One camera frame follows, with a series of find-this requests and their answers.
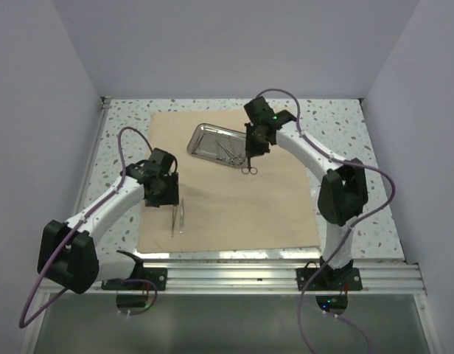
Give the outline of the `steel tweezers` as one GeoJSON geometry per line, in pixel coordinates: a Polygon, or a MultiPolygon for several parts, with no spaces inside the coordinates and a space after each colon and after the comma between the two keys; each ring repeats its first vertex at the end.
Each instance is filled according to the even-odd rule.
{"type": "Polygon", "coordinates": [[[184,207],[184,199],[181,199],[180,203],[180,218],[179,218],[179,227],[178,232],[179,234],[184,233],[184,224],[185,224],[185,207],[184,207]]]}
{"type": "Polygon", "coordinates": [[[174,237],[175,234],[175,224],[178,215],[178,205],[172,206],[172,221],[171,221],[171,237],[174,237]]]}

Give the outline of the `steel surgical scissors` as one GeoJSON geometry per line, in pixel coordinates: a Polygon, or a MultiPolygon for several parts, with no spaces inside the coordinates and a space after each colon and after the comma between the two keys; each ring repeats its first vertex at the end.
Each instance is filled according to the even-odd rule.
{"type": "Polygon", "coordinates": [[[254,167],[252,164],[251,164],[251,157],[250,156],[246,156],[245,157],[245,163],[246,163],[246,166],[242,167],[241,169],[241,172],[242,174],[244,175],[256,175],[258,173],[258,170],[256,167],[254,167]]]}

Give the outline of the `steel instrument tray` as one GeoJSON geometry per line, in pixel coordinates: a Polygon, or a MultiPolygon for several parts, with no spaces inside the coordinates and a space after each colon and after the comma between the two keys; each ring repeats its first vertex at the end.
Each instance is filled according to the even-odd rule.
{"type": "Polygon", "coordinates": [[[215,141],[232,153],[245,158],[245,133],[207,123],[199,124],[196,127],[186,149],[189,155],[208,162],[236,169],[246,166],[245,162],[242,166],[230,166],[228,162],[224,161],[226,154],[215,144],[215,141]]]}

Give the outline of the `beige surgical cloth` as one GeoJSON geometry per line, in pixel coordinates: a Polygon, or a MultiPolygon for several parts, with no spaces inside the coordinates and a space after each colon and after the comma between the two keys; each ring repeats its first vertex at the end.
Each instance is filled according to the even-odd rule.
{"type": "Polygon", "coordinates": [[[151,117],[149,141],[178,160],[184,233],[171,237],[172,207],[143,206],[140,253],[239,251],[319,247],[316,214],[305,166],[280,147],[255,158],[255,176],[190,156],[196,127],[207,123],[244,131],[242,111],[161,112],[151,117]]]}

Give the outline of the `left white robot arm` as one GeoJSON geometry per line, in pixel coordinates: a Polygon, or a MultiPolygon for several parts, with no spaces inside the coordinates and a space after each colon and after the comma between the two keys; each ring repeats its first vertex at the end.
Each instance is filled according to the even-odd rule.
{"type": "Polygon", "coordinates": [[[128,251],[101,260],[97,244],[130,208],[142,201],[149,207],[178,204],[178,174],[157,176],[130,170],[78,214],[64,222],[50,221],[43,229],[39,276],[76,294],[85,293],[96,282],[111,280],[119,280],[130,290],[139,288],[144,281],[141,260],[128,251]]]}

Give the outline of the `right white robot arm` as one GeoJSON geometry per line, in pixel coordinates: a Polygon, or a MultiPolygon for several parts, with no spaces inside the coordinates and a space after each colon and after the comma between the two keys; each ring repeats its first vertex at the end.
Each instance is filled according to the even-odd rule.
{"type": "Polygon", "coordinates": [[[364,165],[341,160],[317,139],[300,130],[298,122],[245,124],[247,160],[263,156],[277,145],[297,158],[319,181],[318,210],[326,221],[326,245],[319,272],[321,284],[336,289],[353,269],[351,241],[354,222],[368,203],[364,165]]]}

